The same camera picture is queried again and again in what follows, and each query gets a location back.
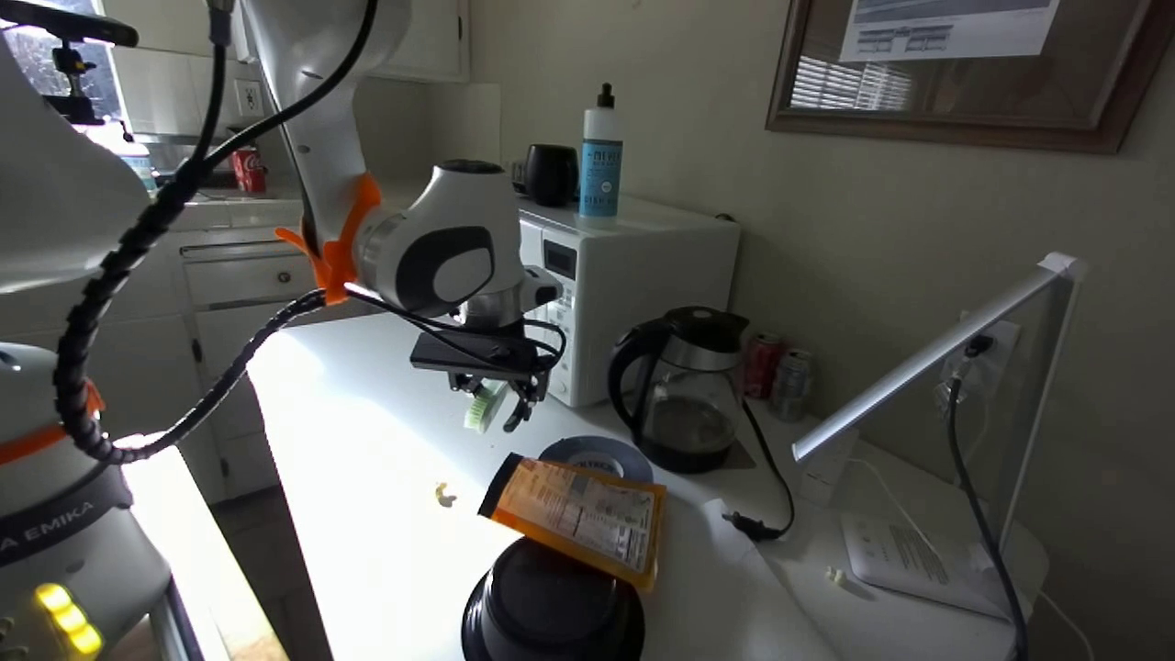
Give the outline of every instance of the framed picture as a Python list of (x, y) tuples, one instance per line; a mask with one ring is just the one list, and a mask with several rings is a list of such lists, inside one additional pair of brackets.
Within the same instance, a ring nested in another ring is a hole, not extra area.
[(793, 0), (769, 129), (1120, 150), (1175, 0)]

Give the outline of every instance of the black kettle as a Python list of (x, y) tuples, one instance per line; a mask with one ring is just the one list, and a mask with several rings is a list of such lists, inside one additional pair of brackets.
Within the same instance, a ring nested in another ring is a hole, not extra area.
[(747, 318), (732, 310), (671, 309), (621, 339), (611, 399), (648, 460), (675, 473), (704, 473), (732, 455), (741, 329)]

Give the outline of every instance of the window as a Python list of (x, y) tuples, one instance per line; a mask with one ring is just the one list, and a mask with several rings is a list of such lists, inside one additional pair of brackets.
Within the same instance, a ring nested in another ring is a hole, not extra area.
[[(42, 0), (42, 4), (59, 7), (59, 11), (72, 11), (72, 14), (99, 14), (94, 0)], [(15, 62), (23, 64), (23, 74), (30, 78), (30, 85), (42, 95), (68, 95), (70, 91), (68, 78), (52, 62), (52, 47), (64, 42), (59, 35), (52, 35), (37, 24), (10, 24), (10, 22), (0, 22), (0, 30), (4, 30), (4, 39), (6, 39)], [(107, 121), (107, 123), (76, 123), (76, 132), (83, 132), (90, 139), (94, 139), (99, 145), (107, 145), (123, 156), (148, 156), (142, 142), (124, 139), (123, 101), (113, 91), (107, 42), (81, 39), (81, 42), (72, 42), (72, 51), (81, 51), (81, 59), (94, 64), (81, 78), (81, 91), (94, 101), (94, 112)]]

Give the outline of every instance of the white wall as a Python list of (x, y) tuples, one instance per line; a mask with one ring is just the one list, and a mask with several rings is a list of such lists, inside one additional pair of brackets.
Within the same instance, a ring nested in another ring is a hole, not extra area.
[[(769, 132), (786, 0), (473, 0), (501, 156), (577, 142), (612, 79), (623, 187), (747, 228), (733, 309), (819, 352), (822, 403), (1028, 272), (1091, 261), (1023, 517), (1102, 657), (1175, 657), (1175, 62), (1120, 154)], [(1077, 657), (1053, 618), (1037, 657)]]

